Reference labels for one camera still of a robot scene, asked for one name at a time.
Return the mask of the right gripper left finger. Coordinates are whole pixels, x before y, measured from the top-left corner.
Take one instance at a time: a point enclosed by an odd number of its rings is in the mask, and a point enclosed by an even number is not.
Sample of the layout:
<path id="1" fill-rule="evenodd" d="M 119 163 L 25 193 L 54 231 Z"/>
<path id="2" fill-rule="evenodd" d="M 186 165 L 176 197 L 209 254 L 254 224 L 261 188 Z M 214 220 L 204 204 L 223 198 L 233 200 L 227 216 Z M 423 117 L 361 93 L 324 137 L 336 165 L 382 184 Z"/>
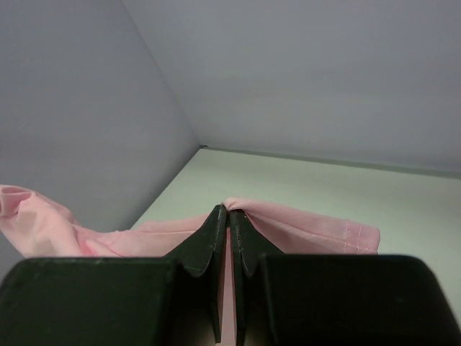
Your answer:
<path id="1" fill-rule="evenodd" d="M 166 343 L 219 343 L 222 337 L 227 212 L 216 205 L 166 258 L 178 264 Z"/>

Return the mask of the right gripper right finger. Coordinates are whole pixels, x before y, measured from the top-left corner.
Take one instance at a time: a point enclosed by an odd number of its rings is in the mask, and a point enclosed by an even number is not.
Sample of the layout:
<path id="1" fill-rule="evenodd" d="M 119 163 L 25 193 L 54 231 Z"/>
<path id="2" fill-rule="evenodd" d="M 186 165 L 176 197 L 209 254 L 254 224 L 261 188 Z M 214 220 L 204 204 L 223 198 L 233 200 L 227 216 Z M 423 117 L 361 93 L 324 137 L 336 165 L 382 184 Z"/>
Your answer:
<path id="1" fill-rule="evenodd" d="M 230 236 L 236 344 L 244 345 L 253 322 L 264 318 L 259 260 L 274 245 L 256 230 L 242 210 L 230 212 Z"/>

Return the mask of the pink t shirt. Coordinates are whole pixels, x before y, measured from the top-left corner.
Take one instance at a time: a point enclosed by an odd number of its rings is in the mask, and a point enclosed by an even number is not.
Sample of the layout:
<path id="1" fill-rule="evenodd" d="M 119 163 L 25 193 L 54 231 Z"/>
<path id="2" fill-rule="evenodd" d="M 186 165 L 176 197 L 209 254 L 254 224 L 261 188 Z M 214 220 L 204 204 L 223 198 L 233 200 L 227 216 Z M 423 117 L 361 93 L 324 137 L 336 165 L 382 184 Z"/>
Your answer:
<path id="1" fill-rule="evenodd" d="M 283 205 L 229 198 L 219 343 L 166 343 L 178 264 L 166 255 L 209 216 L 99 233 L 62 205 L 1 187 L 1 232 L 24 260 L 1 286 L 3 345 L 237 345 L 230 212 L 242 210 L 282 254 L 374 254 L 376 228 Z"/>

